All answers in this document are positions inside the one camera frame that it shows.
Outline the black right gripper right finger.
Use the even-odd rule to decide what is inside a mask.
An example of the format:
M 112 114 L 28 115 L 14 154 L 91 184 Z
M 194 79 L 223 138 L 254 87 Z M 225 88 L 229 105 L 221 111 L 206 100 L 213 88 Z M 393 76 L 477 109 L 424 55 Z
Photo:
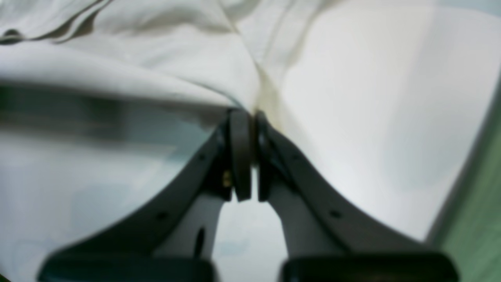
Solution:
M 258 200 L 277 212 L 291 257 L 427 252 L 342 196 L 264 112 L 254 124 Z

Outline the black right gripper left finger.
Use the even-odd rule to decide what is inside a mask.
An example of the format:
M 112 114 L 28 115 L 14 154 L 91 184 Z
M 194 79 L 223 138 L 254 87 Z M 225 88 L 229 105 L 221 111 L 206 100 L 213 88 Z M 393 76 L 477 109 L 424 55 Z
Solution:
M 56 257 L 147 256 L 166 241 L 206 192 L 216 200 L 252 196 L 252 130 L 246 111 L 231 110 L 180 173 L 131 215 Z

